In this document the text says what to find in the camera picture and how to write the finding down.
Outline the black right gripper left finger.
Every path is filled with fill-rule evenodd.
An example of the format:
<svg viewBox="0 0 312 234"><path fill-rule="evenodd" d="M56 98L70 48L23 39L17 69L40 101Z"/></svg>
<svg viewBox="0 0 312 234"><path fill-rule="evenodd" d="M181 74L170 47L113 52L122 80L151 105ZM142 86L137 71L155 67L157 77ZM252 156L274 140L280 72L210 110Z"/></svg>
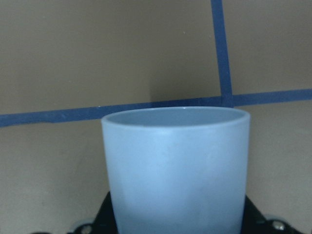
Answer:
<svg viewBox="0 0 312 234"><path fill-rule="evenodd" d="M108 192L93 221L77 224L70 231L71 234L116 234L115 221L111 193Z"/></svg>

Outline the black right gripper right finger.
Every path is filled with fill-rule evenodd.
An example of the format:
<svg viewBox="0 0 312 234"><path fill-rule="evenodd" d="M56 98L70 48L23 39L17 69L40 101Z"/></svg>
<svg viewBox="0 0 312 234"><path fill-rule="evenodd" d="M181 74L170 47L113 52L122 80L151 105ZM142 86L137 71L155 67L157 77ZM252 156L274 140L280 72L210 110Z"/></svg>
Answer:
<svg viewBox="0 0 312 234"><path fill-rule="evenodd" d="M241 234L302 234L280 218L266 218L245 196Z"/></svg>

